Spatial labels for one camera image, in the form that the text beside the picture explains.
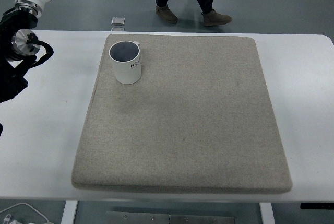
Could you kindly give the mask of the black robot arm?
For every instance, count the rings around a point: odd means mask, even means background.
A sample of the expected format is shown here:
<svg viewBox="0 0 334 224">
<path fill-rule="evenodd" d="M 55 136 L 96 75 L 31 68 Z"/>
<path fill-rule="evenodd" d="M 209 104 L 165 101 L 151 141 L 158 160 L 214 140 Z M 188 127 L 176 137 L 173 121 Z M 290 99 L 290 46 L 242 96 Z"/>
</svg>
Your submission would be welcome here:
<svg viewBox="0 0 334 224">
<path fill-rule="evenodd" d="M 1 102 L 13 99 L 28 86 L 25 74 L 53 54 L 53 48 L 32 31 L 51 0 L 15 0 L 1 19 Z"/>
</svg>

